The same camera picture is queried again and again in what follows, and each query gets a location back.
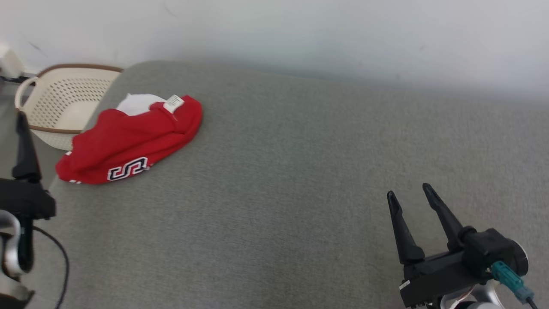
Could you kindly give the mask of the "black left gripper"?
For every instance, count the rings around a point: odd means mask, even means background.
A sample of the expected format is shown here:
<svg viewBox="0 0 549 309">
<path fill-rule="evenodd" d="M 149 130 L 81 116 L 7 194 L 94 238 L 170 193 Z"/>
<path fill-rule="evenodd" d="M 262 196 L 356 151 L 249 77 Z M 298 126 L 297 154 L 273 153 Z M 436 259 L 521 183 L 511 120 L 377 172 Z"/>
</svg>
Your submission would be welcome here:
<svg viewBox="0 0 549 309">
<path fill-rule="evenodd" d="M 40 182 L 42 173 L 36 155 L 33 135 L 23 111 L 16 113 L 18 152 L 12 169 L 14 179 L 0 179 L 0 210 L 33 220 L 56 216 L 56 201 Z"/>
</svg>

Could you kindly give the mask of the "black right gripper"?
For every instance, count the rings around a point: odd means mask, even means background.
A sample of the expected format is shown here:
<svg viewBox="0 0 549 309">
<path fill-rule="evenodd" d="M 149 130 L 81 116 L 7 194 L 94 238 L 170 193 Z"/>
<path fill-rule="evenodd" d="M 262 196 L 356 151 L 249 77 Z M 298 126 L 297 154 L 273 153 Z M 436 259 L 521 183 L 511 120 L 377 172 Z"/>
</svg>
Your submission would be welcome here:
<svg viewBox="0 0 549 309">
<path fill-rule="evenodd" d="M 431 184 L 423 183 L 423 191 L 438 215 L 451 252 L 421 262 L 424 251 L 415 243 L 395 193 L 387 193 L 398 258 L 400 264 L 411 268 L 411 277 L 400 291 L 406 308 L 435 303 L 445 295 L 488 283 L 494 279 L 492 265 L 498 261 L 516 270 L 515 241 L 493 228 L 478 232 L 474 227 L 463 227 Z"/>
</svg>

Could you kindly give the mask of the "red jersey white sleeves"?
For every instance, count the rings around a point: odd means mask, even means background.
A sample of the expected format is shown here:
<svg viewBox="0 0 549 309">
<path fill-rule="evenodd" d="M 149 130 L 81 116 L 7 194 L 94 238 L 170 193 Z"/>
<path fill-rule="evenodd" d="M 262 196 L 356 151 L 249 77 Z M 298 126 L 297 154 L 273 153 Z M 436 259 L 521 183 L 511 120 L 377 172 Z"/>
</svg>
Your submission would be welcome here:
<svg viewBox="0 0 549 309">
<path fill-rule="evenodd" d="M 76 184 L 104 184 L 149 170 L 194 139 L 202 104 L 190 97 L 163 100 L 128 94 L 116 108 L 102 111 L 95 125 L 76 135 L 57 162 L 57 176 Z"/>
</svg>

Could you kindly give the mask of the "cream perforated laundry basket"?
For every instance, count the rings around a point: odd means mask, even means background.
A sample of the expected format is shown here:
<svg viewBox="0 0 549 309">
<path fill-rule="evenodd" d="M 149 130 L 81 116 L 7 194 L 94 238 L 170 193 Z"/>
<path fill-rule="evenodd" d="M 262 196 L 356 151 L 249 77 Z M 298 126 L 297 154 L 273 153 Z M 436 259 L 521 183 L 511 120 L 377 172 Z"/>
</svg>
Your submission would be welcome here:
<svg viewBox="0 0 549 309">
<path fill-rule="evenodd" d="M 47 145 L 70 151 L 73 138 L 92 117 L 122 69 L 96 64 L 60 64 L 22 82 L 14 105 Z"/>
</svg>

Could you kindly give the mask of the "white box device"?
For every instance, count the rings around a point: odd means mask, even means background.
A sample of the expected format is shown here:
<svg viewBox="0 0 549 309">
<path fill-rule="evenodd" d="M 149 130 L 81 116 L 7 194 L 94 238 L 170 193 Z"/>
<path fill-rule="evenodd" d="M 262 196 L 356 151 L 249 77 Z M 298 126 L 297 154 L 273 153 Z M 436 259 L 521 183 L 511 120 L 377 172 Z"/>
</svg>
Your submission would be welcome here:
<svg viewBox="0 0 549 309">
<path fill-rule="evenodd" d="M 25 66 L 12 47 L 0 42 L 0 76 L 17 79 L 25 75 Z"/>
</svg>

